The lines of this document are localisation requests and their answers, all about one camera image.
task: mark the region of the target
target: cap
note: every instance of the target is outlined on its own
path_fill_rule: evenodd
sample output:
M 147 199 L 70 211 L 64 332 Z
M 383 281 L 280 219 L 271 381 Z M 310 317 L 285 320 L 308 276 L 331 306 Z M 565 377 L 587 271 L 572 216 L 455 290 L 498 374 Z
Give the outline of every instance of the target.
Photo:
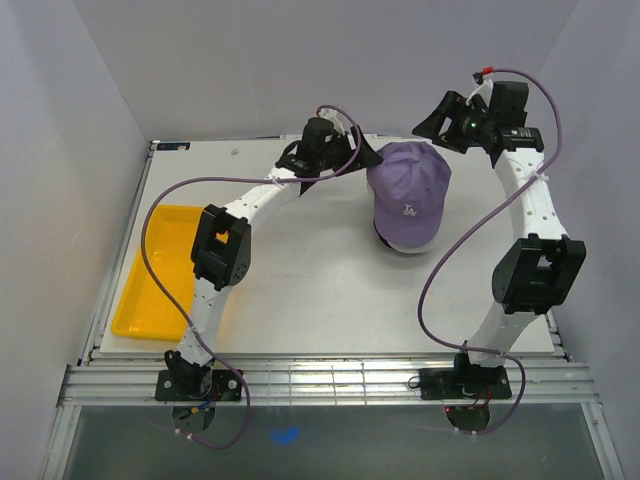
M 378 153 L 382 163 L 367 169 L 376 230 L 401 247 L 428 244 L 440 228 L 451 168 L 426 142 L 393 142 Z

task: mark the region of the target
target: yellow tray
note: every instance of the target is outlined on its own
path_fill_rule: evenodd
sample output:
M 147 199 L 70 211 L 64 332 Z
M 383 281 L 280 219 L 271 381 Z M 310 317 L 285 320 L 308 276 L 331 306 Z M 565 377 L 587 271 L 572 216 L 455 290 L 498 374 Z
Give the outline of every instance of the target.
M 160 205 L 147 230 L 147 252 L 153 270 L 188 312 L 194 292 L 191 248 L 202 207 Z M 138 253 L 111 324 L 116 335 L 179 341 L 186 321 L 153 282 Z

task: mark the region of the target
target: purple cable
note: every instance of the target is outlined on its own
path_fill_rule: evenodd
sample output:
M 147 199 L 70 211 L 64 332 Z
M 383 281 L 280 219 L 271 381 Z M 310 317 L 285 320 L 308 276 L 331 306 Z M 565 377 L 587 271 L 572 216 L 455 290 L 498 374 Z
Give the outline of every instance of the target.
M 330 108 L 330 109 L 335 110 L 336 112 L 342 114 L 347 120 L 349 120 L 351 125 L 354 127 L 356 148 L 355 148 L 353 154 L 351 155 L 351 158 L 342 167 L 340 167 L 334 173 L 331 173 L 329 175 L 325 175 L 325 176 L 322 176 L 322 177 L 316 177 L 316 178 L 283 178 L 283 179 L 278 179 L 278 184 L 323 182 L 325 180 L 329 180 L 331 178 L 337 177 L 342 172 L 344 172 L 347 168 L 349 168 L 353 162 L 355 162 L 356 157 L 360 153 L 360 149 L 362 148 L 362 142 L 363 142 L 362 134 L 360 132 L 360 128 L 356 124 L 355 120 L 353 118 L 351 118 L 351 116 L 349 116 L 349 114 L 347 114 L 341 108 L 335 107 L 333 105 L 320 105 L 318 107 L 317 111 L 319 111 L 320 109 L 323 109 L 323 108 Z M 245 394 L 246 394 L 246 399 L 247 399 L 247 415 L 245 416 L 244 422 L 243 422 L 242 426 L 240 427 L 240 431 L 237 433 L 237 435 L 235 437 L 233 437 L 231 440 L 229 440 L 227 443 L 225 443 L 223 445 L 214 445 L 214 444 L 208 442 L 207 440 L 205 440 L 203 438 L 197 437 L 196 435 L 192 435 L 191 436 L 191 438 L 193 438 L 195 441 L 197 441 L 198 443 L 201 443 L 203 445 L 206 445 L 209 448 L 212 448 L 214 450 L 225 450 L 225 449 L 233 446 L 236 442 L 238 442 L 238 440 L 240 440 L 240 438 L 244 434 L 245 430 L 247 429 L 247 425 L 249 424 L 249 412 L 250 412 L 250 409 L 251 409 L 251 395 L 249 393 L 249 385 L 247 384 L 247 381 L 244 379 L 242 374 L 238 371 L 238 369 L 236 369 L 233 365 L 231 365 L 231 363 L 229 363 L 224 358 L 220 357 L 211 348 L 209 348 L 209 346 L 206 344 L 206 342 L 204 341 L 204 339 L 202 338 L 200 333 L 194 328 L 193 321 L 191 320 L 191 317 L 189 317 L 189 314 L 187 313 L 187 311 L 182 307 L 182 305 L 180 305 L 178 300 L 176 300 L 176 298 L 171 294 L 171 292 L 169 292 L 169 290 L 167 290 L 167 288 L 163 285 L 163 283 L 160 281 L 160 279 L 156 275 L 156 272 L 154 272 L 153 268 L 151 267 L 151 263 L 149 262 L 149 255 L 147 254 L 147 246 L 146 246 L 146 238 L 147 238 L 147 230 L 149 229 L 149 222 L 151 220 L 151 216 L 153 215 L 153 212 L 155 211 L 156 207 L 158 205 L 160 205 L 160 202 L 162 202 L 162 200 L 164 200 L 164 198 L 167 195 L 169 195 L 171 192 L 177 190 L 180 187 L 184 187 L 185 185 L 191 185 L 193 183 L 201 183 L 201 182 L 251 183 L 251 184 L 258 184 L 258 185 L 260 185 L 260 184 L 262 184 L 262 185 L 270 185 L 270 184 L 273 184 L 274 182 L 273 182 L 273 180 L 267 179 L 267 178 L 236 178 L 236 177 L 197 177 L 197 178 L 190 178 L 189 180 L 184 180 L 182 182 L 176 183 L 175 185 L 172 185 L 171 187 L 167 188 L 164 192 L 162 192 L 160 195 L 158 195 L 158 198 L 156 198 L 153 201 L 153 203 L 151 204 L 151 207 L 149 208 L 149 213 L 147 213 L 147 216 L 144 219 L 144 223 L 142 224 L 142 233 L 140 235 L 140 251 L 141 251 L 141 254 L 142 254 L 141 255 L 142 256 L 142 261 L 144 262 L 144 266 L 146 267 L 147 271 L 149 272 L 149 275 L 153 279 L 154 283 L 158 286 L 158 288 L 162 291 L 162 293 L 178 309 L 180 314 L 187 321 L 187 324 L 192 329 L 193 335 L 196 338 L 196 340 L 198 341 L 198 343 L 200 344 L 200 346 L 202 346 L 202 348 L 209 355 L 211 355 L 211 357 L 213 357 L 216 361 L 220 362 L 222 365 L 227 367 L 238 378 L 238 380 L 240 380 L 240 383 L 242 384 L 242 388 L 244 388 L 244 391 L 245 391 Z
M 551 94 L 549 93 L 549 91 L 538 80 L 536 80 L 534 77 L 532 77 L 528 73 L 523 72 L 521 70 L 511 69 L 511 68 L 495 68 L 493 71 L 496 72 L 496 73 L 512 73 L 514 75 L 519 75 L 521 77 L 524 77 L 524 78 L 528 79 L 529 81 L 534 83 L 540 89 L 540 91 L 544 94 L 544 96 L 547 97 L 547 100 L 549 101 L 549 104 L 551 105 L 551 109 L 553 110 L 553 116 L 554 116 L 555 122 L 556 122 L 556 131 L 557 131 L 557 135 L 558 135 L 558 143 L 556 145 L 555 152 L 553 152 L 553 155 L 551 155 L 549 160 L 544 162 L 542 164 L 542 166 L 537 170 L 537 174 L 540 175 L 545 170 L 547 170 L 547 168 L 549 168 L 551 165 L 553 165 L 553 163 L 560 156 L 560 152 L 562 151 L 562 124 L 560 123 L 560 113 L 558 112 L 558 106 L 556 105 L 556 102 L 554 101 L 554 99 L 551 96 Z M 480 430 L 478 432 L 468 432 L 467 431 L 467 432 L 464 432 L 464 433 L 476 434 L 476 435 L 482 435 L 482 434 L 486 434 L 486 433 L 491 433 L 491 432 L 497 430 L 498 428 L 500 428 L 502 425 L 504 425 L 509 420 L 509 418 L 511 418 L 513 413 L 518 408 L 518 405 L 520 405 L 520 402 L 522 401 L 522 397 L 524 396 L 525 383 L 527 381 L 526 373 L 525 373 L 525 370 L 524 370 L 524 365 L 522 365 L 522 362 L 518 358 L 516 358 L 516 357 L 514 357 L 512 355 L 509 355 L 506 352 L 501 352 L 500 350 L 494 350 L 492 348 L 468 347 L 468 346 L 464 346 L 464 345 L 457 345 L 455 343 L 447 342 L 446 340 L 442 340 L 441 338 L 437 337 L 425 325 L 424 317 L 423 317 L 423 314 L 422 314 L 422 310 L 424 308 L 424 301 L 425 301 L 425 298 L 427 296 L 427 292 L 429 291 L 429 287 L 431 287 L 431 284 L 433 283 L 433 280 L 436 278 L 436 275 L 438 275 L 438 272 L 442 269 L 443 265 L 456 252 L 456 250 L 458 250 L 462 246 L 462 244 L 464 244 L 464 242 L 466 242 L 469 239 L 469 237 L 471 237 L 471 235 L 476 233 L 489 220 L 491 220 L 493 217 L 495 217 L 500 212 L 502 212 L 505 208 L 507 208 L 509 205 L 511 205 L 520 195 L 522 195 L 531 185 L 533 185 L 533 183 L 537 179 L 538 178 L 536 176 L 532 176 L 524 185 L 522 185 L 522 187 L 520 187 L 518 190 L 516 190 L 509 198 L 507 198 L 498 207 L 496 207 L 493 211 L 491 211 L 488 215 L 486 215 L 478 223 L 476 223 L 473 227 L 471 227 L 464 235 L 462 235 L 462 237 L 460 237 L 460 239 L 456 243 L 454 243 L 453 246 L 449 250 L 447 250 L 447 253 L 445 253 L 444 256 L 440 259 L 440 261 L 436 264 L 435 268 L 433 269 L 433 271 L 431 272 L 431 274 L 427 278 L 427 282 L 424 284 L 424 287 L 422 288 L 422 293 L 420 293 L 420 300 L 418 301 L 418 322 L 420 323 L 420 327 L 422 328 L 424 333 L 431 340 L 433 340 L 436 343 L 439 343 L 440 345 L 443 345 L 443 346 L 448 347 L 448 348 L 453 348 L 455 350 L 461 350 L 461 351 L 465 351 L 465 352 L 479 352 L 479 353 L 489 353 L 489 354 L 492 354 L 492 355 L 499 355 L 501 357 L 506 358 L 507 360 L 511 360 L 516 365 L 518 365 L 518 368 L 520 369 L 520 374 L 522 376 L 522 383 L 520 385 L 520 391 L 518 392 L 518 396 L 516 397 L 515 401 L 513 402 L 512 407 L 504 415 L 504 417 L 502 417 L 499 422 L 497 422 L 495 425 L 493 425 L 493 426 L 491 426 L 489 428 L 486 428 L 484 430 Z

